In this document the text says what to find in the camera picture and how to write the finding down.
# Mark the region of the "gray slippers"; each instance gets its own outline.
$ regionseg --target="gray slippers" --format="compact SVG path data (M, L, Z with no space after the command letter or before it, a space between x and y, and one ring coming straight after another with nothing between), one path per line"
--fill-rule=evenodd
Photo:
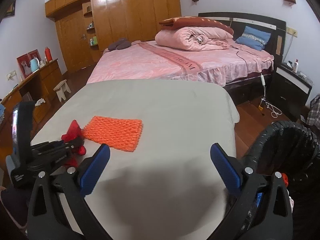
M131 46L131 42L127 38L120 38L118 41L109 45L108 50L113 51L115 49L126 49Z

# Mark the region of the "white charging cable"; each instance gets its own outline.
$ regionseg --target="white charging cable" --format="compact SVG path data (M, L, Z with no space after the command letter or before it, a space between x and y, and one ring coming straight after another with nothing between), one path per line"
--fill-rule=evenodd
M277 108L277 107L273 106L272 104L270 104L269 102L267 102L267 99L266 99L266 82L264 80L264 76L262 75L262 73L261 73L260 78L261 78L261 83L262 83L263 90L264 90L264 96L263 96L263 99L261 99L259 108L261 108L261 103L264 101L266 103L267 108L269 108L272 111L271 112L271 116L273 118L277 118L279 115L282 114L282 111L279 108Z

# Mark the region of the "picture frame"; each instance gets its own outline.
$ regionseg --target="picture frame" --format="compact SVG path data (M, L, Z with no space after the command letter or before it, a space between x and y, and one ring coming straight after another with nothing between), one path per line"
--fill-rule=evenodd
M30 51L30 52L28 53L28 56L29 56L30 60L32 60L33 58L36 57L36 58L38 58L39 61L41 61L41 57L40 57L40 54L39 54L39 52L38 52L37 49L35 49L35 50L33 50L33 51Z
M14 16L16 11L16 0L9 6L7 12L5 13L4 17Z
M30 60L31 58L28 54L24 54L17 58L20 71L25 79L32 74Z

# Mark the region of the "wooden desk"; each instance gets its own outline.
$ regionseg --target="wooden desk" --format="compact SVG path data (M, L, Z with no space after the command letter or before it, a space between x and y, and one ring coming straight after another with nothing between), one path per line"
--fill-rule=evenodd
M26 93L30 93L33 100L44 98L46 101L33 111L33 138L37 126L45 117L51 107L51 101L55 97L54 87L62 81L62 75L58 65L58 60L53 60L48 65L40 68L18 84L0 103L4 105L4 120L0 125L0 168L6 174L5 158L12 153L12 111L16 104L22 101Z

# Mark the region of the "red photo frame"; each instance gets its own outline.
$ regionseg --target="red photo frame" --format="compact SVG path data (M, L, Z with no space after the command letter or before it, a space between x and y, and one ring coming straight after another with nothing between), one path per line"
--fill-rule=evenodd
M24 76L24 78L27 78L28 76L30 76L32 74L30 60L31 59L28 54L22 55L17 58L19 68L20 68L21 73Z
M33 58L38 58L38 60L39 61L41 61L41 57L40 57L40 54L39 54L39 52L38 52L38 50L36 49L36 50L33 50L33 51L30 51L29 53L28 53L28 55L29 55L29 57L30 57L30 60L32 60Z

